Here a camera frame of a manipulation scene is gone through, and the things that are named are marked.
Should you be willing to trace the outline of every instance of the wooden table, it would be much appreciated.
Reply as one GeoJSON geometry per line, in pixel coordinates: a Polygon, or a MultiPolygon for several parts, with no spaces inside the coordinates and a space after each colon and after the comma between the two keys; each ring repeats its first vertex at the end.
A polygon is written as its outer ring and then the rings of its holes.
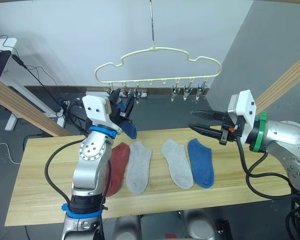
{"type": "MultiPolygon", "coordinates": [[[[28,140],[5,226],[51,224],[64,221],[65,213],[61,210],[61,205],[65,203],[65,200],[46,182],[44,166],[57,148],[82,138],[83,136],[64,136],[28,140]]],[[[131,193],[126,186],[126,175],[124,175],[120,190],[106,199],[105,205],[109,207],[109,210],[104,211],[102,215],[104,218],[266,200],[255,195],[246,186],[238,148],[232,142],[228,142],[226,146],[219,145],[216,139],[202,136],[189,128],[139,131],[137,140],[142,140],[144,146],[153,149],[148,186],[144,193],[131,193]],[[192,188],[184,190],[173,183],[167,161],[161,153],[162,144],[169,138],[185,146],[188,141],[197,138],[203,145],[212,148],[214,185],[211,188],[204,189],[194,184],[192,188]]],[[[123,133],[117,136],[114,146],[121,142],[129,145],[134,141],[123,133]]],[[[71,196],[72,176],[78,162],[78,146],[79,144],[76,144],[64,149],[50,165],[51,179],[68,196],[71,196]]],[[[244,150],[248,166],[262,155],[249,151],[247,146],[244,150]]],[[[279,161],[272,156],[260,164],[255,172],[286,174],[279,161]]],[[[290,192],[286,182],[278,177],[252,179],[251,182],[257,190],[265,194],[282,195],[290,192]]]]}

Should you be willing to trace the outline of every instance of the wall baseboard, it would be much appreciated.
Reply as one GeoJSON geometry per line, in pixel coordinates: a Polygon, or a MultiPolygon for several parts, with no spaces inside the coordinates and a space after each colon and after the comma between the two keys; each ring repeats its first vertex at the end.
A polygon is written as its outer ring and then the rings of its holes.
{"type": "MultiPolygon", "coordinates": [[[[32,93],[45,93],[45,89],[42,86],[25,86],[32,93]]],[[[109,87],[107,86],[45,86],[52,93],[85,93],[90,92],[106,92],[109,87]]],[[[145,90],[147,94],[155,95],[171,95],[170,87],[141,87],[141,90],[145,90]]],[[[202,95],[206,95],[209,91],[207,88],[202,95]]],[[[196,90],[193,89],[191,95],[196,94],[196,90]]],[[[184,94],[184,89],[180,89],[180,95],[184,94]]]]}

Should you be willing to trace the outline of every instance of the white power cord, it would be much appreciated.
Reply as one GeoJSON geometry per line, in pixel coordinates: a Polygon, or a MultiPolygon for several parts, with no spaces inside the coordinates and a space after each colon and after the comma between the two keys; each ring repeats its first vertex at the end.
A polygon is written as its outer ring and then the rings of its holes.
{"type": "Polygon", "coordinates": [[[2,143],[0,143],[0,145],[5,145],[5,146],[6,146],[6,148],[7,148],[7,150],[8,150],[8,155],[9,155],[10,161],[11,161],[13,164],[20,164],[20,163],[21,163],[21,162],[15,162],[15,161],[12,160],[12,157],[11,157],[11,154],[10,154],[10,149],[9,149],[8,144],[6,144],[5,142],[2,142],[2,143]]]}

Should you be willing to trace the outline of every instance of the gray sock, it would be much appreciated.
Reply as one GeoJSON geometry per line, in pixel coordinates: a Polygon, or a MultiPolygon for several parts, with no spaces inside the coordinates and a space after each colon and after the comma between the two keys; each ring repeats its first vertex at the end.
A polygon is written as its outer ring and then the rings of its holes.
{"type": "Polygon", "coordinates": [[[174,183],[182,189],[191,188],[194,185],[194,178],[187,160],[185,146],[177,144],[169,138],[162,145],[161,151],[168,162],[174,183]]]}
{"type": "Polygon", "coordinates": [[[143,193],[146,190],[151,156],[152,150],[144,147],[141,141],[130,145],[125,183],[128,189],[135,194],[143,193]]]}

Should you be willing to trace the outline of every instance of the red sock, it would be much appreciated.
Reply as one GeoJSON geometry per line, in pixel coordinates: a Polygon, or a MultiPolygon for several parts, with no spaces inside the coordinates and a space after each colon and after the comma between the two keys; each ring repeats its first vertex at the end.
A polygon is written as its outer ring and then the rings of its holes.
{"type": "MultiPolygon", "coordinates": [[[[112,154],[110,157],[111,180],[110,180],[110,186],[109,186],[108,193],[106,194],[106,197],[112,196],[119,190],[129,160],[129,155],[130,155],[130,147],[123,142],[121,142],[119,145],[117,145],[112,149],[112,154]]],[[[109,169],[107,165],[104,188],[106,188],[107,186],[108,175],[109,175],[109,169]]]]}

